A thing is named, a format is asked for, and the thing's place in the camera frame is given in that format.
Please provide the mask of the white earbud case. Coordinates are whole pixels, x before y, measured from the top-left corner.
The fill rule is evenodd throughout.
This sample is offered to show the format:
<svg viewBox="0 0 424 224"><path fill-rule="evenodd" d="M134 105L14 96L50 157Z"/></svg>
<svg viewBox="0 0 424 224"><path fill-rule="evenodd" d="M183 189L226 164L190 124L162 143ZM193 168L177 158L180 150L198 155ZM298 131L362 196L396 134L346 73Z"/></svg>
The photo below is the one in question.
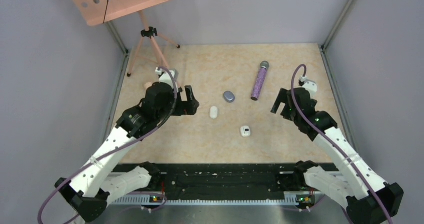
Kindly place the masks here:
<svg viewBox="0 0 424 224"><path fill-rule="evenodd" d="M251 128L249 126L245 125L245 126L242 126L240 128L240 135L243 138L248 138L248 137L251 136L251 134L252 134L252 132L251 132Z"/></svg>

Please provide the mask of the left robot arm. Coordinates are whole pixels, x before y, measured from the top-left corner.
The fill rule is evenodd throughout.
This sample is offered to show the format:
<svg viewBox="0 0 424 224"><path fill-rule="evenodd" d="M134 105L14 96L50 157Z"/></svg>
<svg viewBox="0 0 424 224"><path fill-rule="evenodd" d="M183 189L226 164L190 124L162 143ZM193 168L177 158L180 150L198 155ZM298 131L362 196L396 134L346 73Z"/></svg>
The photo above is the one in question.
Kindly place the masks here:
<svg viewBox="0 0 424 224"><path fill-rule="evenodd" d="M136 144L158 131L171 116L193 116L200 103L193 88L174 88L172 84L155 82L140 102L125 110L101 147L76 173L60 178L55 188L77 212L77 220L91 223L107 207L126 194L160 186L159 171L149 162L112 180L107 177Z"/></svg>

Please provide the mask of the lavender charging case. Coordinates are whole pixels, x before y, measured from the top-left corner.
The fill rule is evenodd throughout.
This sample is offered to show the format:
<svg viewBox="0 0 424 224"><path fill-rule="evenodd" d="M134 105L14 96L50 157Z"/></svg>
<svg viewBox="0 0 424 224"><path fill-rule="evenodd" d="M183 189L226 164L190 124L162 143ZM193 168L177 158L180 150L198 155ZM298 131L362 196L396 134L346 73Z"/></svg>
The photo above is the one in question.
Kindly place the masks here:
<svg viewBox="0 0 424 224"><path fill-rule="evenodd" d="M235 95L229 90L223 93L223 98L227 103L233 103L236 99Z"/></svg>

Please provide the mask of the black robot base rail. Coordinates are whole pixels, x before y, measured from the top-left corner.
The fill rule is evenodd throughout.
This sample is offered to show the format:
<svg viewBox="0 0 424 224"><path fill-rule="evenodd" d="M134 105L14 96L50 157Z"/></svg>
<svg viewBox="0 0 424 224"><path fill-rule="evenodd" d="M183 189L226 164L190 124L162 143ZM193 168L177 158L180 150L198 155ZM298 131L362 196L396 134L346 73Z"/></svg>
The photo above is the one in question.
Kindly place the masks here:
<svg viewBox="0 0 424 224"><path fill-rule="evenodd" d="M311 202L318 190L302 184L293 163L170 164L155 163L159 170L136 193L164 194L169 201L294 201Z"/></svg>

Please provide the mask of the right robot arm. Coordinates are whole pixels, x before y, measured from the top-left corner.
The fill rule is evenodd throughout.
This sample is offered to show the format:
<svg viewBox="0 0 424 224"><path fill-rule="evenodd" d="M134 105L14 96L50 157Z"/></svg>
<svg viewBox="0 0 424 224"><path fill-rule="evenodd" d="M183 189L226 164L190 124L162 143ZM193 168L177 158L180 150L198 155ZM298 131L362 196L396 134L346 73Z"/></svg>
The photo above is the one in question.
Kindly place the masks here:
<svg viewBox="0 0 424 224"><path fill-rule="evenodd" d="M293 184L299 190L319 190L340 205L353 224L393 223L404 191L398 183L389 184L353 149L338 124L325 111L315 109L317 101L305 88L280 89L271 109L292 121L299 131L332 160L343 180L312 161L299 162Z"/></svg>

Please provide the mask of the white oval charging case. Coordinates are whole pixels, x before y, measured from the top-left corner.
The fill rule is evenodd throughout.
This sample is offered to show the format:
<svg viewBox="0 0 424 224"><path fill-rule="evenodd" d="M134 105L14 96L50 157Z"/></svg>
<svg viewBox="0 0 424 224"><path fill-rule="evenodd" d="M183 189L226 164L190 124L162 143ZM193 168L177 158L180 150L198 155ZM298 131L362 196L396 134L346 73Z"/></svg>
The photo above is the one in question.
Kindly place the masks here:
<svg viewBox="0 0 424 224"><path fill-rule="evenodd" d="M216 106L211 106L209 109L209 117L213 120L217 119L219 115L219 109Z"/></svg>

